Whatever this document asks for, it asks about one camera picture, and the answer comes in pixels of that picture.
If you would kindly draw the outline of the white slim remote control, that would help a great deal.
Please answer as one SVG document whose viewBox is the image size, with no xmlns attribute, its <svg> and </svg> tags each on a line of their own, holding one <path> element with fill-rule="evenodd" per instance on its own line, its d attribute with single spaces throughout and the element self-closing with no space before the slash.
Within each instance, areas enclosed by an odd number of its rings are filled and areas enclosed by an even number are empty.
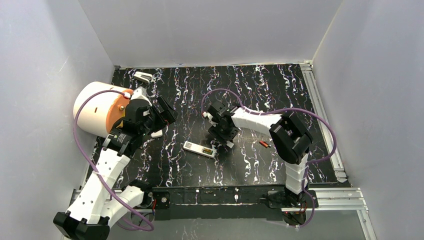
<svg viewBox="0 0 424 240">
<path fill-rule="evenodd" d="M 193 142 L 186 141 L 183 145 L 183 149 L 201 156 L 205 156 L 208 158 L 214 158 L 216 156 L 217 151 L 215 149 L 205 147 Z"/>
</svg>

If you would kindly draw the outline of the white battery cover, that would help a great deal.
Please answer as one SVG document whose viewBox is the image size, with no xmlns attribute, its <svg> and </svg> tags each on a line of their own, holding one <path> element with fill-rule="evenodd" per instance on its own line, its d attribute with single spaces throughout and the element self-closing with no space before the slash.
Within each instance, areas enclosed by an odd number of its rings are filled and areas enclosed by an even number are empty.
<svg viewBox="0 0 424 240">
<path fill-rule="evenodd" d="M 229 147 L 229 148 L 233 148 L 234 143 L 233 143 L 233 142 L 231 142 L 231 141 L 227 141 L 227 142 L 226 142 L 226 146 L 227 146 L 227 147 Z"/>
</svg>

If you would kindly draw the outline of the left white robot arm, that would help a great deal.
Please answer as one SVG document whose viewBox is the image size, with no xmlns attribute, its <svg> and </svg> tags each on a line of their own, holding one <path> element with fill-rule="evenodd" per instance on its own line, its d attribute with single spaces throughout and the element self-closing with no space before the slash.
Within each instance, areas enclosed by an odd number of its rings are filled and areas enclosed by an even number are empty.
<svg viewBox="0 0 424 240">
<path fill-rule="evenodd" d="M 156 98 L 159 111 L 146 99 L 131 99 L 125 114 L 112 126 L 105 138 L 97 163 L 90 162 L 91 176 L 77 199 L 65 212 L 57 212 L 53 223 L 71 240 L 105 240 L 110 230 L 127 212 L 136 213 L 145 193 L 151 189 L 142 180 L 133 180 L 120 194 L 112 188 L 144 137 L 174 123 L 175 109 L 162 97 Z"/>
</svg>

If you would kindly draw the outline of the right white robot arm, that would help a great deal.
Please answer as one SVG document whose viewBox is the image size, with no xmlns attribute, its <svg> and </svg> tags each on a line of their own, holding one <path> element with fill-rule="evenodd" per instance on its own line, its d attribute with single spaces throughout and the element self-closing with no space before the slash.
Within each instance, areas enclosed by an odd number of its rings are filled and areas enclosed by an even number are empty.
<svg viewBox="0 0 424 240">
<path fill-rule="evenodd" d="M 305 190 L 307 155 L 313 137 L 295 114 L 250 113 L 240 106 L 225 106 L 216 101 L 202 116 L 211 123 L 208 132 L 230 148 L 240 129 L 270 137 L 279 157 L 285 162 L 285 188 L 295 196 Z"/>
</svg>

